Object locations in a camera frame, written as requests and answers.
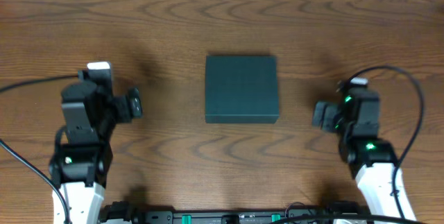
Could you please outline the dark green box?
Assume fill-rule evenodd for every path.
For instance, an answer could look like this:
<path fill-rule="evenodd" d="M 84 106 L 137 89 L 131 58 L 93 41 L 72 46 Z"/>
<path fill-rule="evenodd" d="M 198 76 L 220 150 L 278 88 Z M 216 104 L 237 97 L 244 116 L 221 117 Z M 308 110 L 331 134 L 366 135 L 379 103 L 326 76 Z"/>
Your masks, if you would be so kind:
<path fill-rule="evenodd" d="M 273 124 L 279 116 L 276 57 L 271 55 L 206 57 L 206 123 Z"/>

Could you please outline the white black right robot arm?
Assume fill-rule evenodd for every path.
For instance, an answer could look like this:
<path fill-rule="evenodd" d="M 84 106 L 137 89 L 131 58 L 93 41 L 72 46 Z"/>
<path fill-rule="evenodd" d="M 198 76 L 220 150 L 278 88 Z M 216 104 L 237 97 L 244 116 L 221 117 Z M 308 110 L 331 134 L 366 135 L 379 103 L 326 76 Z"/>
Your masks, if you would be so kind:
<path fill-rule="evenodd" d="M 416 220 L 399 172 L 393 146 L 378 137 L 379 94 L 367 84 L 349 82 L 340 88 L 341 102 L 316 103 L 312 125 L 339 136 L 339 155 L 363 194 L 371 214 L 399 218 L 398 197 L 404 217 Z"/>

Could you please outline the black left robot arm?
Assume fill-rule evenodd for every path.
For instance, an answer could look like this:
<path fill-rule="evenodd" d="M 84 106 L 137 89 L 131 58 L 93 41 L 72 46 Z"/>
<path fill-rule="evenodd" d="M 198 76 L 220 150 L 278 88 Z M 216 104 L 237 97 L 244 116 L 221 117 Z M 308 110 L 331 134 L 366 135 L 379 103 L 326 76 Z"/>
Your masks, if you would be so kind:
<path fill-rule="evenodd" d="M 113 154 L 116 125 L 142 117 L 137 88 L 116 96 L 111 69 L 86 69 L 61 92 L 65 126 L 49 163 L 54 223 L 97 223 Z"/>

